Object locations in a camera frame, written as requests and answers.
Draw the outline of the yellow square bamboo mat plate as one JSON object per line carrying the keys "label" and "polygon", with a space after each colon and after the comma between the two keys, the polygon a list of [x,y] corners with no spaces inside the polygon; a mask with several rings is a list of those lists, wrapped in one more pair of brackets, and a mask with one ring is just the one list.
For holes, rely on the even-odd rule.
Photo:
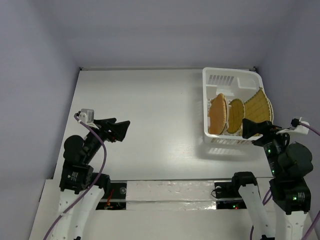
{"label": "yellow square bamboo mat plate", "polygon": [[244,103],[245,119],[256,123],[271,121],[271,111],[267,96],[262,87]]}

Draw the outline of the round yellow-green woven plate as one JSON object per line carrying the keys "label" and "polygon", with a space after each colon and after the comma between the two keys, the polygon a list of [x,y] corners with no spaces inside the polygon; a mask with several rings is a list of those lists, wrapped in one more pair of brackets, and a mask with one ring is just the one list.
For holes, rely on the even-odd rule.
{"label": "round yellow-green woven plate", "polygon": [[228,129],[229,134],[237,133],[243,123],[245,117],[245,104],[239,98],[233,99],[229,104]]}

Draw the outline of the yellow fan-shaped woven plate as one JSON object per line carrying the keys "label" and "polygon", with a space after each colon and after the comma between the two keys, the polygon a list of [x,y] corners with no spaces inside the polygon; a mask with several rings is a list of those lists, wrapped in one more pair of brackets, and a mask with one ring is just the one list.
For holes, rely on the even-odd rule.
{"label": "yellow fan-shaped woven plate", "polygon": [[269,103],[269,107],[270,107],[270,121],[272,122],[272,123],[274,123],[274,110],[273,110],[273,106],[272,106],[272,104],[271,104],[271,101],[269,100],[269,98],[267,98],[267,100],[268,100],[268,103]]}

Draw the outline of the orange square woven plate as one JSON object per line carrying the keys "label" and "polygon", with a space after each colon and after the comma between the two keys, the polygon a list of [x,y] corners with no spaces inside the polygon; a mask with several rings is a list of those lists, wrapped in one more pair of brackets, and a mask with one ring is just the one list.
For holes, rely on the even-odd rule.
{"label": "orange square woven plate", "polygon": [[227,104],[223,93],[217,95],[211,100],[211,106],[208,112],[210,118],[209,133],[212,135],[220,135],[227,124]]}

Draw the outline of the orange fan-shaped woven plate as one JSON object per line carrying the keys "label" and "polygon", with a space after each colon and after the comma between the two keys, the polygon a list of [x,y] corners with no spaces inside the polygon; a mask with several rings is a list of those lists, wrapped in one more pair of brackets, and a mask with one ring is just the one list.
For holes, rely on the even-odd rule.
{"label": "orange fan-shaped woven plate", "polygon": [[226,98],[224,98],[224,102],[225,102],[225,111],[226,111],[226,120],[225,120],[225,126],[224,126],[224,130],[223,133],[227,131],[228,127],[229,127],[229,115],[230,115],[230,110],[229,110],[229,102]]}

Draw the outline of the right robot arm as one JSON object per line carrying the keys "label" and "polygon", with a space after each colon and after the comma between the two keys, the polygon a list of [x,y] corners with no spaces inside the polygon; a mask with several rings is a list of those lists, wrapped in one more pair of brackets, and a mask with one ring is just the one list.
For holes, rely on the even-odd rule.
{"label": "right robot arm", "polygon": [[242,137],[261,134],[254,140],[255,146],[262,147],[273,178],[269,191],[276,214],[275,228],[269,223],[261,200],[258,182],[252,172],[236,172],[230,183],[235,196],[241,196],[252,220],[256,240],[306,240],[315,228],[316,217],[307,231],[305,221],[311,209],[311,191],[304,177],[314,166],[310,150],[298,143],[290,142],[292,133],[306,135],[312,129],[306,121],[294,118],[289,128],[281,128],[270,121],[254,122],[242,120]]}

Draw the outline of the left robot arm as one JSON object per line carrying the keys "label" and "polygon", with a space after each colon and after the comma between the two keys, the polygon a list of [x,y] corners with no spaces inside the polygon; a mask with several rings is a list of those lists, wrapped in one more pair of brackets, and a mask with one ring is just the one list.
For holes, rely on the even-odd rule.
{"label": "left robot arm", "polygon": [[44,239],[82,240],[100,200],[110,194],[111,180],[103,173],[107,161],[105,142],[124,140],[130,121],[116,118],[87,121],[74,118],[88,130],[85,138],[72,135],[64,142],[64,163],[59,183],[57,218]]}

